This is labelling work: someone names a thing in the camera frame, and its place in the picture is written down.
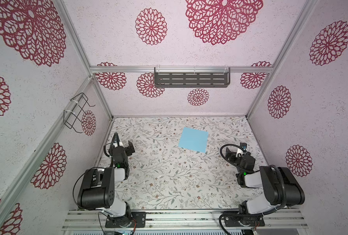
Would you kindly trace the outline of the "light blue square paper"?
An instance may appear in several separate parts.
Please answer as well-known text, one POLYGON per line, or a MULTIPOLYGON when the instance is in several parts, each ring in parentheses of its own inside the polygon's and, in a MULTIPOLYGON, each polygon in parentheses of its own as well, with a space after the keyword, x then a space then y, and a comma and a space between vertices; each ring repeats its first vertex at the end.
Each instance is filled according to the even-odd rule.
POLYGON ((205 153, 208 142, 208 132, 185 127, 179 140, 179 147, 205 153))

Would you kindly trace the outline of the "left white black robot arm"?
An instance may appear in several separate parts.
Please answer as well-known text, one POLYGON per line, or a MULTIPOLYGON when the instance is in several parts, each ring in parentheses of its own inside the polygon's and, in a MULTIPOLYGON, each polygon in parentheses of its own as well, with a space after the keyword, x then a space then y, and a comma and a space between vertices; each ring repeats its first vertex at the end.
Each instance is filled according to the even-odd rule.
POLYGON ((98 210, 107 218, 107 227, 129 227, 133 224, 131 208, 127 202, 117 198, 115 184, 129 178, 128 157, 135 152, 133 143, 112 144, 107 154, 112 163, 109 167, 87 169, 78 196, 74 199, 78 208, 88 211, 98 210))

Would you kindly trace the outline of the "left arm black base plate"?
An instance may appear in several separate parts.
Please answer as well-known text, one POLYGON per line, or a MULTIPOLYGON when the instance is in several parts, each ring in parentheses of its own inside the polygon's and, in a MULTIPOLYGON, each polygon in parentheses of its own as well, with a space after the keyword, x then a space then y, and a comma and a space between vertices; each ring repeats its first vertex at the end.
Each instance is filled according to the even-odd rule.
POLYGON ((106 219, 106 228, 144 228, 146 223, 146 212, 136 211, 127 212, 125 215, 120 217, 110 217, 106 219))

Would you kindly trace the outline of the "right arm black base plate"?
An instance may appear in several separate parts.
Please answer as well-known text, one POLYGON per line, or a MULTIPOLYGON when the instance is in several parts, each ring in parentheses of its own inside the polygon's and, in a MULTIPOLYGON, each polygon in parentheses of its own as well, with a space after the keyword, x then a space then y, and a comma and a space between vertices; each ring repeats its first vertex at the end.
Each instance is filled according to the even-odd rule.
POLYGON ((240 214, 239 212, 224 212, 219 219, 224 221, 226 227, 263 227, 265 222, 263 217, 251 214, 240 214))

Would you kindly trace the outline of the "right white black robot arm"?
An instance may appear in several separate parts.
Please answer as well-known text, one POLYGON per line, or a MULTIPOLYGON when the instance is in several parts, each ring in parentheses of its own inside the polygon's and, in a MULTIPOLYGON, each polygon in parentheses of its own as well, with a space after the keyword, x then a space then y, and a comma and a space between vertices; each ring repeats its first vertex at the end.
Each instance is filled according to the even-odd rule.
POLYGON ((242 216, 263 216, 286 206, 302 205, 305 194, 289 168, 275 165, 254 170, 256 159, 247 151, 246 144, 226 144, 220 148, 221 157, 237 168, 237 183, 246 189, 262 189, 263 193, 239 205, 242 216))

